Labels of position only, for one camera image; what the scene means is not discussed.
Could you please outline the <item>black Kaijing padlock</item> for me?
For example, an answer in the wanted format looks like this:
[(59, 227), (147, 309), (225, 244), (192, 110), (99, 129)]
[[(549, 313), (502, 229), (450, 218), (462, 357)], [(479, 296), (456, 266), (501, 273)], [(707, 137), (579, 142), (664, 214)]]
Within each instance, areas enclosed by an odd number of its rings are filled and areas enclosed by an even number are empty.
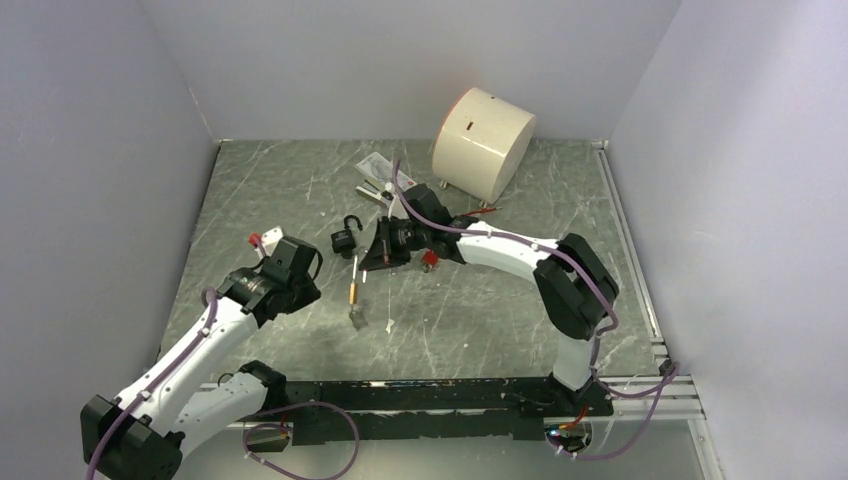
[(343, 218), (343, 228), (331, 234), (330, 242), (334, 254), (343, 259), (352, 259), (357, 250), (357, 243), (353, 229), (349, 223), (353, 221), (359, 231), (363, 230), (361, 220), (356, 215), (347, 215)]

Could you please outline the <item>brass padlock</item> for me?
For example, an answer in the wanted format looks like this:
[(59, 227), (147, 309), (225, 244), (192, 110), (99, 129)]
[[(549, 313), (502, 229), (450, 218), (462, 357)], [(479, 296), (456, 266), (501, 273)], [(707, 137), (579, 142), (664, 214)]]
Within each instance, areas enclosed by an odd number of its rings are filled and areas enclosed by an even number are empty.
[(352, 261), (352, 269), (351, 269), (351, 281), (349, 285), (349, 298), (348, 303), (351, 309), (357, 308), (359, 306), (359, 287), (360, 287), (360, 274), (359, 270), (359, 254), (355, 253), (353, 255)]

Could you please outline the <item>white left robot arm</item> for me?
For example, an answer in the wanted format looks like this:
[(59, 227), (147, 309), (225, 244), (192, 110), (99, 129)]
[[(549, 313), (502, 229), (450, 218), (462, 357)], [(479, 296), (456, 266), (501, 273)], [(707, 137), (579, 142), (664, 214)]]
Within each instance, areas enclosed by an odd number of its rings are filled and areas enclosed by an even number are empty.
[(171, 479), (183, 460), (230, 423), (277, 418), (287, 379), (260, 361), (222, 385), (204, 380), (232, 350), (283, 314), (316, 302), (323, 256), (313, 245), (281, 236), (259, 242), (257, 264), (230, 272), (202, 292), (204, 311), (146, 373), (111, 398), (94, 396), (80, 413), (86, 478)]

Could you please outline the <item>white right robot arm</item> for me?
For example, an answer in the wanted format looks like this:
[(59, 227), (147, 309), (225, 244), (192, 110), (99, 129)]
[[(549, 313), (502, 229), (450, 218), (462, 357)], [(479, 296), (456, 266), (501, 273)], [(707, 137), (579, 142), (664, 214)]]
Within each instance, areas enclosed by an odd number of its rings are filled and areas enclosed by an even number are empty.
[(379, 220), (359, 270), (400, 267), (410, 263), (413, 252), (430, 250), (441, 260), (485, 266), (531, 282), (559, 333), (551, 405), (564, 415), (578, 412), (589, 398), (598, 326), (611, 317), (620, 293), (587, 240), (574, 233), (560, 240), (528, 237), (474, 216), (452, 215), (424, 184), (397, 200), (406, 217)]

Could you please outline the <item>clear plastic bag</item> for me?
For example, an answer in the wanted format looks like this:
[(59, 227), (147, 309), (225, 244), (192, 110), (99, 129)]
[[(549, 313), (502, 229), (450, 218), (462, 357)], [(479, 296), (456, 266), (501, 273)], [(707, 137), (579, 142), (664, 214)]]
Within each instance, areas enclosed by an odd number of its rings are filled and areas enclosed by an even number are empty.
[(389, 202), (381, 196), (386, 183), (391, 183), (393, 164), (378, 152), (373, 152), (360, 160), (355, 169), (363, 176), (363, 183), (354, 191), (365, 200), (388, 208)]

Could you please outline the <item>cream cylindrical container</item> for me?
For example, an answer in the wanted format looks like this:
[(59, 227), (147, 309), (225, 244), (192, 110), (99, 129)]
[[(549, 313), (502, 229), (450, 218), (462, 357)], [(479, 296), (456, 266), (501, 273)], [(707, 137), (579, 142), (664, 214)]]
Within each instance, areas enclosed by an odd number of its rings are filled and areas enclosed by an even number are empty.
[(451, 107), (436, 138), (433, 174), (486, 204), (495, 203), (514, 177), (537, 117), (480, 88)]

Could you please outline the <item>black table edge rail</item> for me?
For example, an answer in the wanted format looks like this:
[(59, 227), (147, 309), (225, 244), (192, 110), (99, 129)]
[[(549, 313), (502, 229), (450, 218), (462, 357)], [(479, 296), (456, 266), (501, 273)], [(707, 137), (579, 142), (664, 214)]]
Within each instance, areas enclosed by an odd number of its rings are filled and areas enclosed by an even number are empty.
[(608, 417), (593, 382), (573, 392), (552, 377), (291, 381), (245, 421), (284, 423), (296, 446), (331, 441), (507, 436), (541, 440), (555, 425)]

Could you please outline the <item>aluminium frame rail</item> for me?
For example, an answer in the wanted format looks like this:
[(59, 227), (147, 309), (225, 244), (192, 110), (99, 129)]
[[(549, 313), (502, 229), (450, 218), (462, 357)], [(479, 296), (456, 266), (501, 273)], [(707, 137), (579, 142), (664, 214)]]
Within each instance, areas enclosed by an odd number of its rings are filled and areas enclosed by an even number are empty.
[(654, 401), (657, 405), (652, 419), (655, 421), (705, 420), (706, 415), (694, 380), (688, 375), (677, 375), (660, 391), (646, 393), (663, 381), (660, 374), (634, 374), (630, 376), (607, 376), (603, 381), (612, 389), (634, 395), (634, 398), (607, 393), (613, 408), (612, 414), (599, 417), (605, 421), (633, 421), (645, 419)]

